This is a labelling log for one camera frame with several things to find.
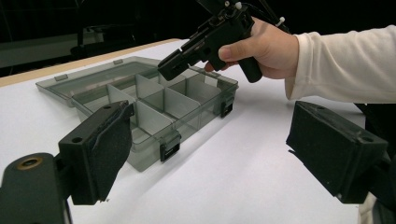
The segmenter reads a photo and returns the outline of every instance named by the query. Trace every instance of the plastic storage box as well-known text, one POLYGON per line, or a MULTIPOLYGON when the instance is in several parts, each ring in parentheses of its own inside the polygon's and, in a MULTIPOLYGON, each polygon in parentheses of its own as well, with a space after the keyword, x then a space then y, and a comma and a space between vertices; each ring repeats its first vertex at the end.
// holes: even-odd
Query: plastic storage box
POLYGON ((166 161, 180 143, 217 116, 233 109, 235 80, 191 67, 167 81, 160 61, 125 58, 37 82, 40 91, 77 109, 81 121, 104 105, 121 100, 134 104, 133 145, 128 162, 138 170, 166 161))

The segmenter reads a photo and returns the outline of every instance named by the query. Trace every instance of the black handheld device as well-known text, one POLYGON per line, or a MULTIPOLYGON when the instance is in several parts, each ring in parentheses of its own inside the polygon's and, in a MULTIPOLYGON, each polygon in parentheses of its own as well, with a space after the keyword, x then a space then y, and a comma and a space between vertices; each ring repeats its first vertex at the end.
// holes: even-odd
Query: black handheld device
MULTIPOLYGON (((202 61, 209 61, 216 71, 226 63, 219 58, 221 46, 232 44, 238 40, 250 37, 254 24, 248 7, 236 0, 197 0, 213 16, 198 27, 198 31, 181 49, 177 49, 158 64, 159 72, 167 80, 171 80, 189 66, 202 61)), ((253 58, 238 62, 247 80, 251 83, 262 78, 262 71, 253 58)))

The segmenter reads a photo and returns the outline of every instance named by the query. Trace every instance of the white table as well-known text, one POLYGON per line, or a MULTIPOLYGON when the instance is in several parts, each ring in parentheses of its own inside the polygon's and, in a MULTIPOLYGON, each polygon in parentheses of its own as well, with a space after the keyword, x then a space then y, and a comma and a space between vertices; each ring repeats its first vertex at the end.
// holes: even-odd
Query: white table
MULTIPOLYGON (((185 42, 118 58, 162 59, 185 42)), ((142 173, 125 163, 107 202, 86 206, 69 200, 75 224, 357 223, 358 205, 332 197, 288 152, 294 102, 286 99, 283 81, 263 78, 248 83, 239 66, 220 73, 239 82, 233 111, 183 142, 165 163, 158 161, 142 173)), ((58 142, 80 124, 75 108, 35 86, 56 75, 60 74, 0 88, 0 178, 22 156, 56 155, 58 142)), ((328 107, 360 126, 364 122, 353 104, 318 97, 303 100, 328 107)))

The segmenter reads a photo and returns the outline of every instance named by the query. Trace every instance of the person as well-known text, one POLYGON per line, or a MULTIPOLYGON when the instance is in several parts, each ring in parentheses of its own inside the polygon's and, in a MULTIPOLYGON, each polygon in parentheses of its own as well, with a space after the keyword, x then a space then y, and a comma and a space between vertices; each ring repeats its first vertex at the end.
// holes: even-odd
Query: person
MULTIPOLYGON (((396 27, 290 35, 253 18, 251 37, 223 46, 227 63, 254 57, 262 75, 285 80, 288 99, 316 95, 350 103, 396 103, 396 27)), ((206 71, 213 71, 210 63, 206 71)))

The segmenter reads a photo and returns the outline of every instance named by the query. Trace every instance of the white long sleeve shirt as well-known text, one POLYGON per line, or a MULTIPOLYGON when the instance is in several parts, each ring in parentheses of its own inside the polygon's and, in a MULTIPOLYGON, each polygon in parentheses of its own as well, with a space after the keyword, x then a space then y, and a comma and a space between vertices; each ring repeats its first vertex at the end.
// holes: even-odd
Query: white long sleeve shirt
POLYGON ((297 74, 289 99, 316 95, 350 103, 396 103, 396 26, 337 35, 296 35, 297 74))

